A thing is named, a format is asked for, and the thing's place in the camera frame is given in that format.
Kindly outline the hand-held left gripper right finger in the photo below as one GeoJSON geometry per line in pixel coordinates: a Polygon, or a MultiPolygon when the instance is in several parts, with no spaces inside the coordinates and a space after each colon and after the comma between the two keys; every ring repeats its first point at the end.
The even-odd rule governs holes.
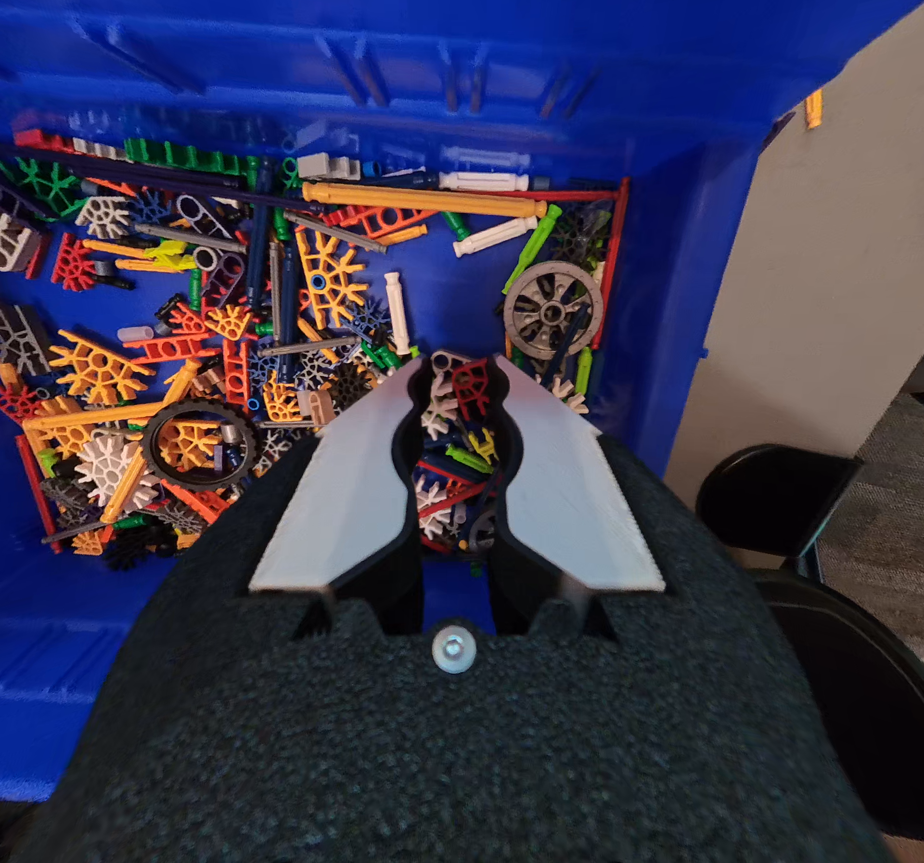
{"type": "Polygon", "coordinates": [[[577,631],[603,599],[659,597],[666,579],[606,454],[607,437],[501,355],[490,358],[500,477],[490,549],[498,636],[523,636],[549,604],[577,631]]]}

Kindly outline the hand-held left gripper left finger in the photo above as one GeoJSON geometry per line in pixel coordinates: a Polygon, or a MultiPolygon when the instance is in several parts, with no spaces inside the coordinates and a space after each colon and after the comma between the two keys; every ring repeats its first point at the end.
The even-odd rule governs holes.
{"type": "Polygon", "coordinates": [[[248,583],[252,594],[359,599],[390,635],[423,624],[412,473],[422,454],[428,359],[412,359],[328,424],[248,583]]]}

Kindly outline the blue plastic bin with tag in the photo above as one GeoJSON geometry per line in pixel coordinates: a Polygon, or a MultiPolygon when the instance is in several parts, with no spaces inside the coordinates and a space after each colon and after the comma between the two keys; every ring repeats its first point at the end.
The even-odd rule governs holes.
{"type": "Polygon", "coordinates": [[[629,177],[591,420],[664,473],[771,124],[921,2],[2,0],[2,140],[629,177]]]}

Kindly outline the pile of colourful construction pieces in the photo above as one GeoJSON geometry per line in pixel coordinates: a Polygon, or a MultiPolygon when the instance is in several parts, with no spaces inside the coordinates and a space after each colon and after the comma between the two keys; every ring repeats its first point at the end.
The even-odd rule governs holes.
{"type": "Polygon", "coordinates": [[[2,413],[48,533],[130,570],[170,557],[265,475],[421,353],[433,364],[414,468],[423,554],[475,562],[494,536],[498,458],[486,363],[423,348],[401,245],[472,257],[523,242],[502,270],[504,354],[579,415],[602,341],[629,200],[619,185],[540,177],[376,178],[324,154],[280,164],[140,138],[122,147],[18,132],[2,143],[2,273],[86,294],[165,277],[146,319],[116,311],[50,331],[2,302],[2,413]]]}

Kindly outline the black padded chair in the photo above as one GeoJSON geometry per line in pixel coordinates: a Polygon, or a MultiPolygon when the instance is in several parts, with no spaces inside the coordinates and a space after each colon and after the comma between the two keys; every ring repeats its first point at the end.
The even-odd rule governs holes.
{"type": "Polygon", "coordinates": [[[921,842],[922,661],[825,583],[818,551],[862,464],[778,443],[752,445],[710,471],[695,512],[726,547],[783,558],[779,568],[748,572],[808,679],[838,761],[885,834],[921,842]]]}

